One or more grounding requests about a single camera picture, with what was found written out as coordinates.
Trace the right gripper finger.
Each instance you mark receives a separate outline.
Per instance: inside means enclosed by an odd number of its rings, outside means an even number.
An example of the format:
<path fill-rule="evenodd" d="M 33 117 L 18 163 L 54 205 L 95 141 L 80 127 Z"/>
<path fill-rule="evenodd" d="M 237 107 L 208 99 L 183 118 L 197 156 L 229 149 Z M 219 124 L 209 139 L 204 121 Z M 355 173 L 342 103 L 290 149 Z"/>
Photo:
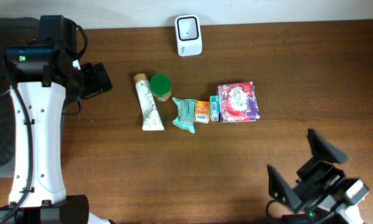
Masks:
<path fill-rule="evenodd" d="M 289 208 L 293 213 L 299 213 L 303 205 L 300 197 L 286 183 L 284 178 L 271 165 L 267 165 L 268 193 L 277 202 Z"/>
<path fill-rule="evenodd" d="M 343 164 L 348 160 L 348 156 L 344 152 L 330 144 L 315 129 L 308 128 L 307 139 L 313 157 L 337 164 Z"/>

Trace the green lid jar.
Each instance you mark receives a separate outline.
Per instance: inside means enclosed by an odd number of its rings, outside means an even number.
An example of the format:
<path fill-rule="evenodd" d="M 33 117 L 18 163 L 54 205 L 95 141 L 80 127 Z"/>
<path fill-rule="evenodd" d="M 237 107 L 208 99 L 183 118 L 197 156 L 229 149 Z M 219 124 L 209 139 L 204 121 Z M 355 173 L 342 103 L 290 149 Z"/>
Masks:
<path fill-rule="evenodd" d="M 171 82 L 168 76 L 164 74 L 157 74 L 150 80 L 150 87 L 154 97 L 164 102 L 171 97 Z"/>

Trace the white floral tube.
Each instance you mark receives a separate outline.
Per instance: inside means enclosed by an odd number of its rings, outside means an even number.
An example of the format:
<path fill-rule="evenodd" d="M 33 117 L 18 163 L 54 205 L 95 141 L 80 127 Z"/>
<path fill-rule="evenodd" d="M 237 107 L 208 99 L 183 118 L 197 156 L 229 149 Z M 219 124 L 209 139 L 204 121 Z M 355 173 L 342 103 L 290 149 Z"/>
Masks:
<path fill-rule="evenodd" d="M 134 76 L 139 104 L 143 115 L 143 131 L 164 131 L 154 96 L 146 74 L 139 73 Z"/>

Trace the red purple tissue pack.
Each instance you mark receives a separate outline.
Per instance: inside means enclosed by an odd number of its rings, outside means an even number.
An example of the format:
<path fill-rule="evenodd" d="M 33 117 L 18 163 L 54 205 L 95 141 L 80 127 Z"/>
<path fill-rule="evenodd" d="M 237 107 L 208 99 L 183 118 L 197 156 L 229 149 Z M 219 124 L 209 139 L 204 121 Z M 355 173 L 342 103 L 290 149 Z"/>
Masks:
<path fill-rule="evenodd" d="M 217 96 L 222 123 L 244 123 L 260 119 L 253 82 L 219 85 Z"/>

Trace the teal wet wipes pack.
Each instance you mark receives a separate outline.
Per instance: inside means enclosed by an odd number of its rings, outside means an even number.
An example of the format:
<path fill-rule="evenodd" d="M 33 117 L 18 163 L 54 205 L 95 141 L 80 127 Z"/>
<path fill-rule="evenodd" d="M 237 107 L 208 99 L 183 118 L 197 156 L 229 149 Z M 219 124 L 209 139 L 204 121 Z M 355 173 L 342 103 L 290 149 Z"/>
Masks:
<path fill-rule="evenodd" d="M 172 121 L 172 123 L 183 130 L 187 130 L 194 134 L 194 114 L 196 107 L 196 100 L 194 99 L 178 99 L 173 97 L 173 102 L 177 106 L 178 116 Z"/>

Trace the orange small tissue pack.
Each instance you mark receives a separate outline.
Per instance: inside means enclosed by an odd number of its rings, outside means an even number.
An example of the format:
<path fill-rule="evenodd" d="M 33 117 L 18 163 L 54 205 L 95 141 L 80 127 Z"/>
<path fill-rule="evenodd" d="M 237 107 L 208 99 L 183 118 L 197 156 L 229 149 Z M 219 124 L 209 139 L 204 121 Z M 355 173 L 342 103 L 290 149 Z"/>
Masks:
<path fill-rule="evenodd" d="M 194 122 L 208 124 L 210 121 L 210 103 L 208 101 L 196 101 Z"/>

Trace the small teal gum box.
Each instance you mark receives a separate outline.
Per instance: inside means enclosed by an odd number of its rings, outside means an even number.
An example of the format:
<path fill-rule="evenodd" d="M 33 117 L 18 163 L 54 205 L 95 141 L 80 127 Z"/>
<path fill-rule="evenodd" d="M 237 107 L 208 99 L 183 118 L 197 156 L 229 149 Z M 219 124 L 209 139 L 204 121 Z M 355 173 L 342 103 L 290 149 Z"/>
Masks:
<path fill-rule="evenodd" d="M 219 121 L 219 98 L 217 95 L 210 96 L 210 120 Z"/>

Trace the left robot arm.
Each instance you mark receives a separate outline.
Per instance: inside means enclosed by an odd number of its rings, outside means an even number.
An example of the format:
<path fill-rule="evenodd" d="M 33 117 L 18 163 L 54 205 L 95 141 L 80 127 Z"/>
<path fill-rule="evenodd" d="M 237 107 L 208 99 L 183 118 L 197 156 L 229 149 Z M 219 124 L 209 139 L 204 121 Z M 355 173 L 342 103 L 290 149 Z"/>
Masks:
<path fill-rule="evenodd" d="M 15 115 L 14 179 L 0 223 L 103 223 L 85 195 L 68 195 L 61 169 L 66 106 L 110 91 L 101 63 L 79 64 L 83 29 L 64 16 L 42 16 L 38 38 L 6 51 L 3 65 Z"/>

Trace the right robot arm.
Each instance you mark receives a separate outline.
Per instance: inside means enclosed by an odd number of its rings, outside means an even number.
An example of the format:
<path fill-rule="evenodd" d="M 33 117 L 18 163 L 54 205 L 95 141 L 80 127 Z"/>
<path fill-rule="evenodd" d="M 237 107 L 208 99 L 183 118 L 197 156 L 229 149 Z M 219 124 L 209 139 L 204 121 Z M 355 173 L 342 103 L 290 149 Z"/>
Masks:
<path fill-rule="evenodd" d="M 359 178 L 348 178 L 343 164 L 348 156 L 309 128 L 307 139 L 312 158 L 300 167 L 296 185 L 290 187 L 271 166 L 268 193 L 273 198 L 266 205 L 272 223 L 363 223 L 358 204 L 370 192 Z"/>

